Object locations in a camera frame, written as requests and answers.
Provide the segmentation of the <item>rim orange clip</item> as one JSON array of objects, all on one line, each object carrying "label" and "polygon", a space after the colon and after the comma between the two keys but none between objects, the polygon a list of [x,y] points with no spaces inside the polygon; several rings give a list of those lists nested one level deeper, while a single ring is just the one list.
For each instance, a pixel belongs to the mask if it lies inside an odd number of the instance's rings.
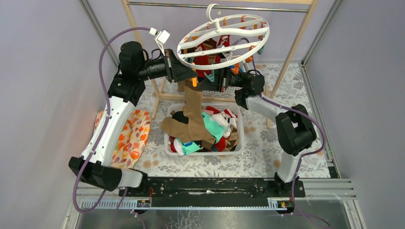
[{"label": "rim orange clip", "polygon": [[192,86],[197,87],[198,85],[198,79],[196,77],[192,78]]}]

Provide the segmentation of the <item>tan ribbed sock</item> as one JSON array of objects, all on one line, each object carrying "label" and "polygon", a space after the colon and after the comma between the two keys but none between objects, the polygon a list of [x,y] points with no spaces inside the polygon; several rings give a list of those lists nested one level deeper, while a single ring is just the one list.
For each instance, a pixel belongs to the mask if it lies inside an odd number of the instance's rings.
[{"label": "tan ribbed sock", "polygon": [[193,84],[190,80],[180,81],[177,83],[177,92],[185,93],[186,91],[193,90]]}]

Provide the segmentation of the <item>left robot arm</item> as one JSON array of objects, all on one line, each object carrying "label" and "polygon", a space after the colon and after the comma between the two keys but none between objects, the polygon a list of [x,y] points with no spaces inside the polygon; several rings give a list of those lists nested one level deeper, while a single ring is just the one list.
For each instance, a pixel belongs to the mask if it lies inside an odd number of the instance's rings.
[{"label": "left robot arm", "polygon": [[197,76],[193,64],[178,59],[171,49],[152,60],[146,60],[145,54],[139,42],[121,45],[118,71],[107,91],[102,119],[81,156],[71,157],[68,163],[76,175],[75,186],[83,182],[106,191],[140,186],[143,172],[111,163],[122,127],[146,89],[145,81],[164,77],[177,83]]}]

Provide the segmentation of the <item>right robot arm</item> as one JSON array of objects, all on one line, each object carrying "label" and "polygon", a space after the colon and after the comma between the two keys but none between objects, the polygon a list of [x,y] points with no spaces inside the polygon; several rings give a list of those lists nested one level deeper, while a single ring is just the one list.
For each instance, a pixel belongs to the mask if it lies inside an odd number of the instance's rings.
[{"label": "right robot arm", "polygon": [[261,114],[275,123],[283,156],[274,179],[280,191],[291,188],[298,178],[300,156],[307,153],[317,140],[313,119],[301,104],[287,107],[265,96],[265,77],[258,70],[241,72],[225,67],[197,79],[197,88],[204,91],[220,92],[229,86],[237,87],[234,98],[238,106]]}]

